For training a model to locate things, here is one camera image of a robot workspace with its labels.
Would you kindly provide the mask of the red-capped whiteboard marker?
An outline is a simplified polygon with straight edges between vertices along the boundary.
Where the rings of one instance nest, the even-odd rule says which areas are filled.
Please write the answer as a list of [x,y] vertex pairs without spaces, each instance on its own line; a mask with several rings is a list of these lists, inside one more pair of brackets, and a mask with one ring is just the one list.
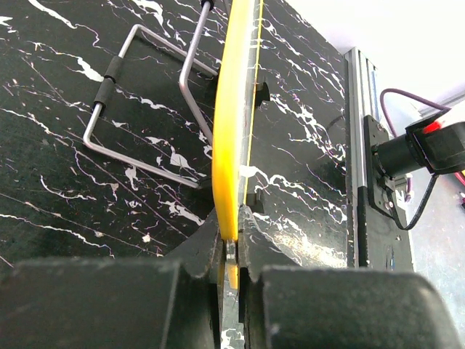
[[429,134],[437,130],[449,127],[453,124],[464,122],[464,106],[456,105],[451,108],[443,116],[433,121],[431,124],[423,128],[424,134]]

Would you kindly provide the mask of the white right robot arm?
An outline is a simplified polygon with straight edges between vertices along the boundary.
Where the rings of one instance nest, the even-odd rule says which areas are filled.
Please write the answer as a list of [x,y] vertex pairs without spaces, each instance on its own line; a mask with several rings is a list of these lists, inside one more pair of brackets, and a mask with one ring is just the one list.
[[371,146],[374,168],[380,175],[394,178],[426,168],[432,175],[464,170],[464,123],[452,124],[425,134],[408,127],[405,134]]

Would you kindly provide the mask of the yellow-framed whiteboard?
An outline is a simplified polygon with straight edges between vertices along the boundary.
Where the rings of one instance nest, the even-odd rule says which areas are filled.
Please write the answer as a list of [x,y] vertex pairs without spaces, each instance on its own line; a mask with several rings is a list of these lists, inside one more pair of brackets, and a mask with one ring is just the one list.
[[233,1],[217,84],[212,190],[223,241],[238,241],[239,208],[246,202],[254,124],[263,1]]

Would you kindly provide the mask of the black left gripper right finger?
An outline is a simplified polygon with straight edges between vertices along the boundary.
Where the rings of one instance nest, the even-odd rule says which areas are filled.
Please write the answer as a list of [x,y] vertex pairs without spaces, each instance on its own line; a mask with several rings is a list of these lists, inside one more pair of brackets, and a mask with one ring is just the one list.
[[301,270],[266,237],[245,205],[239,209],[238,267],[240,284],[256,284],[260,278],[272,284],[292,284]]

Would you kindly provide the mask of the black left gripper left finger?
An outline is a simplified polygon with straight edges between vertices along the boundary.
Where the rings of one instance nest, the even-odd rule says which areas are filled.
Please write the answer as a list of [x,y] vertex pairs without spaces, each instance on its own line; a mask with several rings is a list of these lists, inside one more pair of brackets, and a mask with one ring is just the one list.
[[191,276],[221,280],[224,273],[224,246],[217,212],[212,209],[194,234],[165,256],[179,261]]

